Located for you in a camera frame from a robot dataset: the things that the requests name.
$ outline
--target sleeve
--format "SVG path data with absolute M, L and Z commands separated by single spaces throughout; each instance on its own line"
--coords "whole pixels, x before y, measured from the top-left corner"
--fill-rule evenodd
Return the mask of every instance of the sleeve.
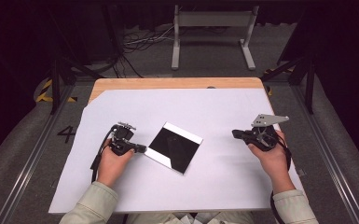
M 104 184 L 93 182 L 75 208 L 60 223 L 106 223 L 117 204 L 117 194 Z
M 273 196 L 275 207 L 284 223 L 318 223 L 303 192 L 298 189 Z

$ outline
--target person's left hand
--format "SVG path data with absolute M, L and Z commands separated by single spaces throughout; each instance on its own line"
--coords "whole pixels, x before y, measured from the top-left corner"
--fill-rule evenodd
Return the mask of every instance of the person's left hand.
M 132 155 L 135 153 L 135 150 L 131 149 L 126 154 L 118 156 L 108 146 L 110 141 L 111 139 L 108 139 L 105 142 L 101 162 L 98 167 L 97 181 L 105 184 L 109 188 L 112 188 L 116 180 L 123 173 L 127 162 L 131 159 Z

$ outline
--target hand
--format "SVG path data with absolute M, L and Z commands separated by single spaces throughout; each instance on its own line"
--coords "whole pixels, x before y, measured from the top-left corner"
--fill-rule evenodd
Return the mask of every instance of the hand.
M 101 162 L 98 167 L 97 181 L 112 188 L 116 180 L 121 176 L 127 162 L 135 153 L 133 149 L 122 156 L 116 155 L 108 146 L 111 139 L 106 140 Z
M 284 134 L 276 131 L 284 140 Z M 284 149 L 280 144 L 270 151 L 262 151 L 253 144 L 248 145 L 252 153 L 260 159 L 263 170 L 267 173 L 272 182 L 274 194 L 295 189 L 295 186 L 287 172 L 287 161 Z

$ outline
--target white paper sheet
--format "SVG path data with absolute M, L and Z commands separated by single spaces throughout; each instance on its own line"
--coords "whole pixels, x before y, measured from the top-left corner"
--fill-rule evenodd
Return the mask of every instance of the white paper sheet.
M 90 184 L 90 166 L 104 136 L 118 121 L 136 127 L 131 141 L 137 144 L 148 146 L 166 121 L 203 142 L 184 175 L 136 154 L 114 186 L 115 212 L 269 208 L 268 176 L 231 133 L 252 129 L 258 114 L 273 114 L 263 89 L 105 91 L 83 111 L 49 212 L 74 208 Z M 293 163 L 289 174 L 303 189 Z

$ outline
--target printed number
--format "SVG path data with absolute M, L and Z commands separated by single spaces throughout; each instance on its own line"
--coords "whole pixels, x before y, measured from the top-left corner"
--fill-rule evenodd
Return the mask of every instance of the printed number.
M 68 143 L 69 141 L 69 137 L 71 137 L 71 135 L 75 135 L 76 133 L 72 133 L 72 130 L 74 129 L 74 127 L 72 126 L 68 126 L 66 127 L 64 130 L 60 131 L 59 133 L 57 133 L 57 135 L 63 135 L 66 136 L 65 139 L 65 143 Z

